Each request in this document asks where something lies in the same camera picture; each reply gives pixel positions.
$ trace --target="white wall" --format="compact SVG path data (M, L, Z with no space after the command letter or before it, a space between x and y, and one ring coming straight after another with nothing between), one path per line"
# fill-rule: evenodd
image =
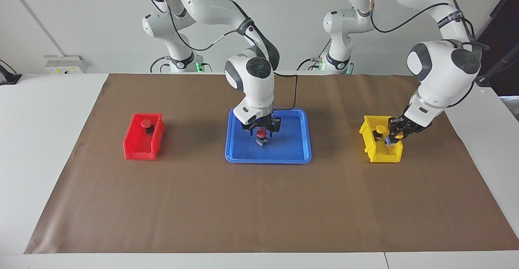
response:
M280 70L294 69L316 56L329 37L322 29L326 12L348 8L347 0L235 0L256 21L281 53ZM458 0L463 12L482 32L499 0ZM89 73L147 72L150 63L167 54L165 46L146 35L141 19L154 12L149 0L25 0L67 55L81 55ZM414 12L395 0L377 0L380 28L388 29ZM184 33L195 47L209 45L226 26L194 25ZM428 16L391 34L354 35L352 61L356 73L407 73L408 51L419 41L440 37ZM23 73L42 73L44 55L57 50L18 0L0 0L0 58ZM215 71L248 44L238 35L226 37L202 53Z

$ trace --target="green light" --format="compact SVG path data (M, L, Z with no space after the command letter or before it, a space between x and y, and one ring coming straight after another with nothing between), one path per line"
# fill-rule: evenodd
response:
M202 64L200 64L198 62L196 62L196 68L199 73L204 72L204 67L202 66Z

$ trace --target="yellow button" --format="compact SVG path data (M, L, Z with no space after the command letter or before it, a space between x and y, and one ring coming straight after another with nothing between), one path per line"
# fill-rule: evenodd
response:
M377 133L378 134L384 134L387 132L387 127L384 125L377 125Z

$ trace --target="red button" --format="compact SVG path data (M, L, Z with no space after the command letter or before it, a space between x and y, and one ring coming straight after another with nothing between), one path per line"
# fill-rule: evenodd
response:
M256 135L259 137L259 138L265 138L267 137L267 130L261 128L261 129L258 129L258 131L256 131Z
M149 119L145 119L141 122L142 128L148 129L152 126L152 122Z

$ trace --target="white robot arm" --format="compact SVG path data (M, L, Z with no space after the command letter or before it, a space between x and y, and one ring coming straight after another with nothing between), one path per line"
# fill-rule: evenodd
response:
M152 38L156 38L164 42L169 52L171 73L197 72L198 65L203 61L202 56L197 55L195 51L184 45L180 37L175 33L171 19L167 13L149 14L142 19L142 27L144 31ZM180 36L189 43L189 39L180 34Z
M171 0L154 0L158 8L170 13ZM279 118L272 115L274 101L274 74L279 65L279 52L260 32L252 18L248 17L237 3L231 0L178 0L194 21L207 25L230 25L252 46L233 56L226 62L225 73L228 82L235 89L243 91L245 98L234 109L235 116L244 129L263 127L272 132L280 128Z
M438 24L443 40L421 42L411 49L407 66L421 84L404 114L390 119L387 145L428 128L436 116L471 89L481 67L482 45L469 34L456 0L397 1L408 8L426 10ZM352 10L331 12L324 19L325 30L332 36L330 51L323 58L324 67L337 73L349 62L352 52L349 34L375 28L374 0L350 2Z

